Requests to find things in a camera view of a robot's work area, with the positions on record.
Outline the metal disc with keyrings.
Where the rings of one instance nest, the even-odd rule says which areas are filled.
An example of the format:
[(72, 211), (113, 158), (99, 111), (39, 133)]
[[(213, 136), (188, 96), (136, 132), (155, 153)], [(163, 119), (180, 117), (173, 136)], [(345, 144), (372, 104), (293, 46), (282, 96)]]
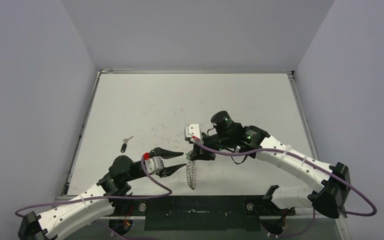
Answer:
[(186, 182), (191, 190), (195, 190), (197, 186), (197, 168), (195, 161), (192, 160), (192, 152), (186, 154)]

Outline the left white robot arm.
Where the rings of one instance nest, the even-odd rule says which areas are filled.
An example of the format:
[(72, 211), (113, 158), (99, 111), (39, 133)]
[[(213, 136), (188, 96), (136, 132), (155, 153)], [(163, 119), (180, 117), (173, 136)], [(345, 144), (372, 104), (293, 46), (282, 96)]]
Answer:
[(141, 156), (141, 160), (133, 161), (126, 155), (117, 156), (108, 172), (89, 189), (68, 201), (49, 203), (50, 210), (41, 213), (31, 211), (21, 215), (24, 208), (15, 212), (21, 218), (17, 237), (20, 240), (63, 240), (86, 225), (115, 213), (124, 215), (129, 210), (129, 201), (153, 199), (152, 195), (129, 195), (130, 181), (147, 177), (165, 189), (164, 197), (172, 194), (172, 190), (155, 180), (171, 176), (185, 164), (170, 167), (164, 160), (183, 156), (183, 152), (175, 152), (156, 147)]

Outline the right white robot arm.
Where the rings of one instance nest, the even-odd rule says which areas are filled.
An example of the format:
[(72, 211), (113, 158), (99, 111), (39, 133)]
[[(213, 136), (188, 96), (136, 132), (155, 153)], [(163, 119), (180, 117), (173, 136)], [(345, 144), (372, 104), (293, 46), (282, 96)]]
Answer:
[(213, 161), (216, 155), (250, 157), (276, 166), (304, 183), (298, 187), (272, 185), (264, 194), (262, 207), (270, 215), (281, 209), (313, 208), (331, 219), (342, 214), (351, 191), (349, 168), (338, 162), (325, 163), (294, 150), (254, 126), (234, 122), (227, 111), (211, 118), (216, 133), (201, 131), (199, 124), (184, 129), (185, 140), (193, 144), (192, 161)]

